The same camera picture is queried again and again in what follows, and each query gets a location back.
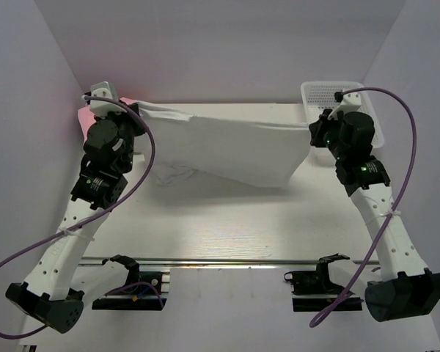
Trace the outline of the white t shirt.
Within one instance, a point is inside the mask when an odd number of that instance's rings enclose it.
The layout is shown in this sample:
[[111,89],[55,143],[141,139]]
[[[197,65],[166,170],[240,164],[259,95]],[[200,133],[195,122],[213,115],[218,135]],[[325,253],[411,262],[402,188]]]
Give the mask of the white t shirt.
[[192,113],[137,101],[153,138],[136,138],[135,150],[150,156],[161,185],[186,180],[196,171],[263,188],[285,186],[309,153],[303,123],[242,120],[239,114]]

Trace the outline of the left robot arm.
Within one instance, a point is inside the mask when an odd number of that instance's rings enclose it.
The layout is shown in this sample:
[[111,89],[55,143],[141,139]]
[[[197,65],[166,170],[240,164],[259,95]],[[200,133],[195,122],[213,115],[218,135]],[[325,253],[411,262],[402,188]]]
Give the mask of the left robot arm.
[[108,98],[91,102],[95,121],[87,131],[78,179],[60,228],[31,273],[5,293],[22,312],[61,334],[100,297],[117,290],[131,293],[140,284],[138,263],[120,254],[90,274],[75,275],[102,223],[134,193],[125,189],[125,176],[133,168],[135,138],[147,135],[154,140],[136,103]]

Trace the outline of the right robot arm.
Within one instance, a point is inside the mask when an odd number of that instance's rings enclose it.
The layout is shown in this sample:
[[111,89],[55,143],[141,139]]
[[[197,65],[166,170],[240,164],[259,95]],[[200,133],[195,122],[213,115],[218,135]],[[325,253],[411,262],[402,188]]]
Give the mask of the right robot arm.
[[337,178],[372,240],[357,269],[345,268],[346,261],[338,260],[316,274],[318,287],[327,293],[342,285],[342,274],[348,272],[352,277],[310,326],[319,325],[352,294],[364,300],[378,322],[430,314],[440,300],[440,273],[433,273],[415,249],[397,210],[386,169],[372,154],[372,117],[358,111],[325,109],[309,130],[311,145],[333,155]]

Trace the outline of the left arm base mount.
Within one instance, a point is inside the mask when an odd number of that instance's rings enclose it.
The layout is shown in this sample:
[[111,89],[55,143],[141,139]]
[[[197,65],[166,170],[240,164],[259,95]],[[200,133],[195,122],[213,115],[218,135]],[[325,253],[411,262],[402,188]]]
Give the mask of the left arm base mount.
[[168,299],[170,272],[142,270],[135,283],[137,282],[137,286],[125,288],[94,301],[91,309],[115,312],[161,311]]

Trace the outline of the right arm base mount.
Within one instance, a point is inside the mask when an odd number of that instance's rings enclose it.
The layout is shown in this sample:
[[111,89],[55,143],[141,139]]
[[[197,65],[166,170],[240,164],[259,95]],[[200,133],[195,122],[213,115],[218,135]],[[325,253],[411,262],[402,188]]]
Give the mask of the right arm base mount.
[[292,287],[294,312],[319,312],[333,303],[344,287],[322,283],[317,271],[288,271],[284,280]]

